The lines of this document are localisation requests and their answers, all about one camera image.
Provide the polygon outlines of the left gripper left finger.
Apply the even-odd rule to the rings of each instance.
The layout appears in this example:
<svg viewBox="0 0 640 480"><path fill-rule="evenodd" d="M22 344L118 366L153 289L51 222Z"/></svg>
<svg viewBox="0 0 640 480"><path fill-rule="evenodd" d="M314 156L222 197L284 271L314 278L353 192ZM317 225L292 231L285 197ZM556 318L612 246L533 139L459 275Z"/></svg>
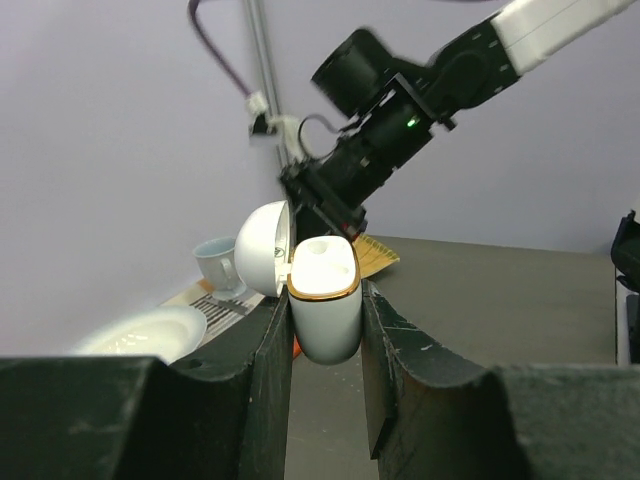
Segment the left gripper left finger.
<svg viewBox="0 0 640 480"><path fill-rule="evenodd" d="M185 358L1 362L5 479L280 479L293 328L266 298Z"/></svg>

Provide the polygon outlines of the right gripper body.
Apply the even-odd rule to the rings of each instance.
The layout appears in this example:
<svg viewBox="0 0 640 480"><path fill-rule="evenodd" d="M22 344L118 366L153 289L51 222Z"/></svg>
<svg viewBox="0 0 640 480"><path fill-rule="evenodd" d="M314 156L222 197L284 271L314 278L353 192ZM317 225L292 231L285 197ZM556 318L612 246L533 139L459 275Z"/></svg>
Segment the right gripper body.
<svg viewBox="0 0 640 480"><path fill-rule="evenodd" d="M324 235L356 240L366 231L366 210L348 206L314 164L287 165L279 181L293 203L297 240Z"/></svg>

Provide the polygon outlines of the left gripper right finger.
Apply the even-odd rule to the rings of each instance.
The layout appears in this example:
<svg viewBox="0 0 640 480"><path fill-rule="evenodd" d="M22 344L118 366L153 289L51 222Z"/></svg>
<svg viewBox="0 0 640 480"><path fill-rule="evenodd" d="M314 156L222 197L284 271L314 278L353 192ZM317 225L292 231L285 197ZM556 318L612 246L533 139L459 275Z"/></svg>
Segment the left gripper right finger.
<svg viewBox="0 0 640 480"><path fill-rule="evenodd" d="M370 457L383 479L635 479L637 366L486 368L363 285Z"/></svg>

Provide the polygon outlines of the white earbud charging case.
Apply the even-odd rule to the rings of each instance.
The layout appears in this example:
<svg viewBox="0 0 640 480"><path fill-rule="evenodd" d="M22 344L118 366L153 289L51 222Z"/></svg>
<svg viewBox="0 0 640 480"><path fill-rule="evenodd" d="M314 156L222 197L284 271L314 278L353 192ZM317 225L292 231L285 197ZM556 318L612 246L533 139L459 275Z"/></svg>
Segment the white earbud charging case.
<svg viewBox="0 0 640 480"><path fill-rule="evenodd" d="M362 276L354 246L336 235L293 244L285 200L255 209L240 228L234 260L240 279L256 292L285 296L300 349L310 361L349 360L363 334Z"/></svg>

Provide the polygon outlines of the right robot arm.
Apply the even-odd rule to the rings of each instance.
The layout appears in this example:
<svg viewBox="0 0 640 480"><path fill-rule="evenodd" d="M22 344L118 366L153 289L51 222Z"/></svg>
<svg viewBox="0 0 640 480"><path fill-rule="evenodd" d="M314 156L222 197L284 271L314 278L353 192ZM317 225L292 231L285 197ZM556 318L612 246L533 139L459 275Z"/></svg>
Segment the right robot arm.
<svg viewBox="0 0 640 480"><path fill-rule="evenodd" d="M279 180L292 202L296 238L356 240L364 202L442 125L518 82L552 55L630 7L628 1L511 1L424 64L397 56L368 27L318 67L312 83L348 120L329 154L303 147Z"/></svg>

